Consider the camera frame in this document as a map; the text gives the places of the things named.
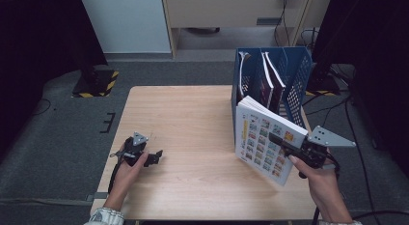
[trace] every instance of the human hand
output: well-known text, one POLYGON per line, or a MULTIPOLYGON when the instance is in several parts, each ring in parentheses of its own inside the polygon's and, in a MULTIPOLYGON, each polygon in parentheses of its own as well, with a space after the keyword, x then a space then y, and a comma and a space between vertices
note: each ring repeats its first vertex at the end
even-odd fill
POLYGON ((322 218, 327 222, 352 223, 346 205, 341 198, 334 169, 313 169, 303 160, 290 155, 289 159, 309 181, 310 193, 322 218))
POLYGON ((115 176, 111 193, 103 206, 104 208, 109 208, 115 211, 121 210, 123 200, 126 197, 129 188, 138 178, 139 172, 144 167, 144 164, 148 159, 148 155, 149 151, 145 150, 133 166, 129 166, 126 161, 121 163, 121 166, 115 176))

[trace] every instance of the yellow black hazard tape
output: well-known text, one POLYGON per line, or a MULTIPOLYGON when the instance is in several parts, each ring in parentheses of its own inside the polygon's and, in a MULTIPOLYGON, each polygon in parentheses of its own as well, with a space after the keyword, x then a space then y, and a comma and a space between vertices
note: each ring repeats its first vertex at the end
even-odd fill
POLYGON ((306 91, 306 96, 336 96, 339 93, 334 91, 306 91))
POLYGON ((109 79, 108 84, 106 85, 106 89, 103 92, 98 92, 98 93, 91 93, 91 92, 78 92, 78 93, 72 93, 72 96, 74 98, 92 98, 92 97, 107 97, 110 93, 112 88, 115 85, 115 81, 117 81, 117 77, 119 71, 112 71, 111 78, 109 79))

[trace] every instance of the patterned sleeve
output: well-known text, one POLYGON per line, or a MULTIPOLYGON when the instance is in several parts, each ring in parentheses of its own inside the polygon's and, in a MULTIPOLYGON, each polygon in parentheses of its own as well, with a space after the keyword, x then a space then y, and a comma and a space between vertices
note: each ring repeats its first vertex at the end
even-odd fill
POLYGON ((107 208, 96 209, 85 225, 123 225, 123 214, 107 208))
POLYGON ((359 221, 353 221, 352 223, 331 223, 325 221, 319 221, 319 225, 362 225, 359 221))

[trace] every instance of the book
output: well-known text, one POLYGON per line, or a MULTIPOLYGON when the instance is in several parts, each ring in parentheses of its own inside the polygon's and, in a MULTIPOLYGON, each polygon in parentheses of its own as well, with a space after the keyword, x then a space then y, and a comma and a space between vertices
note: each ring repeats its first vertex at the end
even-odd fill
POLYGON ((274 67, 270 58, 268 57, 268 52, 263 52, 262 58, 265 60, 265 65, 269 73, 269 77, 274 86, 273 94, 267 108, 272 112, 278 113, 283 92, 286 89, 286 84, 284 84, 279 73, 277 72, 277 69, 274 67))
POLYGON ((247 96, 249 91, 249 76, 243 76, 243 65, 244 62, 247 61, 251 57, 248 52, 238 52, 239 54, 239 77, 238 77, 238 91, 239 91, 239 99, 242 100, 245 96, 247 96))
POLYGON ((269 108, 271 99, 273 98, 274 85, 271 81, 267 63, 263 57, 261 57, 260 62, 261 65, 259 65, 256 70, 255 80, 252 86, 252 94, 250 96, 264 107, 269 108))
POLYGON ((234 131, 236 156, 274 182, 285 185, 292 162, 281 146, 270 140, 270 133, 294 147, 301 147, 308 132, 250 96, 236 106, 234 131))

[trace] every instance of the colorful book cover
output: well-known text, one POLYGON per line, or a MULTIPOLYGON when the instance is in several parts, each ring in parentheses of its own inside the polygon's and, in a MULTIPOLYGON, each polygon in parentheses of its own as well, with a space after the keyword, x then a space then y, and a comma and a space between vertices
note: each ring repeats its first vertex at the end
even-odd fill
POLYGON ((249 96, 237 105, 235 131, 235 154, 263 175, 285 185, 292 163, 281 146, 269 139, 269 133, 301 147, 308 132, 249 96))

